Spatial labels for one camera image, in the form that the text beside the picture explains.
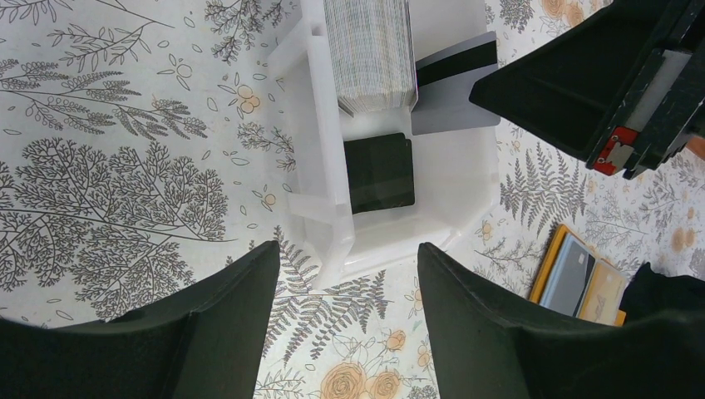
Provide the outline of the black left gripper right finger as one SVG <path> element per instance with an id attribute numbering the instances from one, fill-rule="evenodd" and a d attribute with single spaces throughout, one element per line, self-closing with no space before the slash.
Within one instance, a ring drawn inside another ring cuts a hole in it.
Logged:
<path id="1" fill-rule="evenodd" d="M 417 272 L 442 398 L 701 398 L 704 314 L 622 327 L 543 308 L 433 244 Z"/>

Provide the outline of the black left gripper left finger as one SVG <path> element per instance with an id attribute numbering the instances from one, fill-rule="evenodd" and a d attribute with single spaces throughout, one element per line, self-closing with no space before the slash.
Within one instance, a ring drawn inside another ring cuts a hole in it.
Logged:
<path id="1" fill-rule="evenodd" d="M 265 242 L 110 322 L 1 323 L 4 398 L 250 398 L 280 267 Z"/>

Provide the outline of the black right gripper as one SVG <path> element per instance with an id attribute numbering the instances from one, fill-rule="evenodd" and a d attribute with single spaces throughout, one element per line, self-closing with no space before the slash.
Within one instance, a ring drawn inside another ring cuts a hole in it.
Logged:
<path id="1" fill-rule="evenodd" d="M 615 1 L 469 100 L 604 175 L 656 170 L 704 136 L 704 3 Z"/>

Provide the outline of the yellow leather card holder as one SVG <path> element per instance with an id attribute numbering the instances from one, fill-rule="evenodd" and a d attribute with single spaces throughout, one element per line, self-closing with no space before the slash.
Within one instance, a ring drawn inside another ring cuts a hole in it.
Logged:
<path id="1" fill-rule="evenodd" d="M 539 267 L 529 300 L 591 323 L 621 327 L 628 276 L 599 257 L 568 226 L 560 224 Z"/>

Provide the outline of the yellow credit card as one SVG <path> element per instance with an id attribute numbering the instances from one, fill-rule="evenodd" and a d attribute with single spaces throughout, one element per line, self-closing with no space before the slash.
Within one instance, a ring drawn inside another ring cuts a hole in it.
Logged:
<path id="1" fill-rule="evenodd" d="M 586 286 L 577 318 L 592 323 L 614 325 L 627 283 L 625 274 L 610 264 L 598 261 Z"/>

